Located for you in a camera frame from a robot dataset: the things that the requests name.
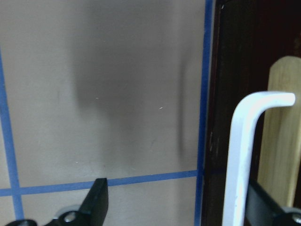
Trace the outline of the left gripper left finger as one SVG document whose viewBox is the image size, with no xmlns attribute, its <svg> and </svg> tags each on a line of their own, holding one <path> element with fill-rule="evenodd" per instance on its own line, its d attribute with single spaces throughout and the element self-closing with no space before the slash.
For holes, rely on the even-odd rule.
<svg viewBox="0 0 301 226">
<path fill-rule="evenodd" d="M 63 192 L 86 189 L 88 186 L 91 186 L 91 188 L 79 207 L 66 208 L 60 211 L 47 225 L 102 226 L 109 206 L 108 181 L 106 178 L 97 178 L 94 182 L 23 187 L 20 188 L 20 194 Z"/>
</svg>

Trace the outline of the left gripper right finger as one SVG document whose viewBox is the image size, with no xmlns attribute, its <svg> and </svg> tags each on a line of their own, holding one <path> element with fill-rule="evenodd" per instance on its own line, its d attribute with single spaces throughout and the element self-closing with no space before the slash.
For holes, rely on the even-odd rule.
<svg viewBox="0 0 301 226">
<path fill-rule="evenodd" d="M 301 210 L 281 207 L 257 181 L 250 180 L 246 198 L 246 220 L 249 226 L 299 226 Z"/>
</svg>

